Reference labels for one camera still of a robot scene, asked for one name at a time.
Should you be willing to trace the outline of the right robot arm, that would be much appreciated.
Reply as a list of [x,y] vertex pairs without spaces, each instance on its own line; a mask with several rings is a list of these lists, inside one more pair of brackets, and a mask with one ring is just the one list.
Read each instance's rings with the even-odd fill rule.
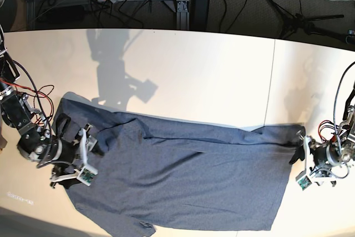
[[27,160],[37,163],[37,168],[52,165],[50,186],[72,186],[82,183],[91,186],[98,170],[88,162],[88,154],[97,149],[97,140],[90,135],[92,125],[80,128],[72,142],[64,139],[71,118],[61,113],[55,125],[45,115],[42,107],[32,107],[29,95],[18,91],[17,70],[21,65],[13,61],[1,36],[1,118],[21,136],[17,149]]

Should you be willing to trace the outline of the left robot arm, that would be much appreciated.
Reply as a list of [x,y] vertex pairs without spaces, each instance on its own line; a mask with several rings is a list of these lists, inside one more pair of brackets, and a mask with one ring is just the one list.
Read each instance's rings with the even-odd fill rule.
[[324,120],[318,126],[317,142],[312,136],[297,132],[302,145],[296,150],[290,164],[297,160],[304,162],[304,170],[295,180],[302,190],[312,184],[322,185],[330,182],[332,186],[338,180],[349,176],[350,168],[354,166],[354,99],[352,90],[346,99],[342,121],[336,123],[336,109],[339,91],[347,72],[354,66],[351,63],[343,72],[336,91],[333,105],[333,119]]

